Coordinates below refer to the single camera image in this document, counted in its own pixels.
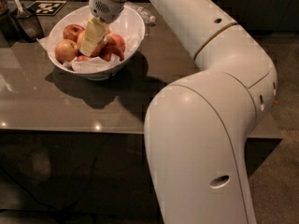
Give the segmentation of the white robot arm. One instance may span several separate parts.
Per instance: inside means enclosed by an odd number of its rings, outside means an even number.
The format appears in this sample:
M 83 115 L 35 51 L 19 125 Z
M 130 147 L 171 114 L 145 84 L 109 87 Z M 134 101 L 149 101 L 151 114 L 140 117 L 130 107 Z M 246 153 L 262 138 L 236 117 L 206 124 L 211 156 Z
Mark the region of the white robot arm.
M 126 0 L 90 0 L 111 23 Z M 144 122 L 149 171 L 164 224 L 257 224 L 246 140 L 276 96 L 276 68 L 211 0 L 150 0 L 199 71 L 164 87 Z

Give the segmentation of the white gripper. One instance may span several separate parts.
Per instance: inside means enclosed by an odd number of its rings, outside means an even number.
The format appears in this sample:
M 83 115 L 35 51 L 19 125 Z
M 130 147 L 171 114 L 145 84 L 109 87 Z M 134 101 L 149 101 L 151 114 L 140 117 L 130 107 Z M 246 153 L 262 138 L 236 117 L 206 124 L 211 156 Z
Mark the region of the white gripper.
M 79 49 L 82 54 L 92 57 L 100 52 L 107 35 L 107 27 L 104 22 L 115 21 L 120 16 L 123 6 L 122 0 L 89 0 L 90 11 L 95 18 L 91 18 L 87 22 Z

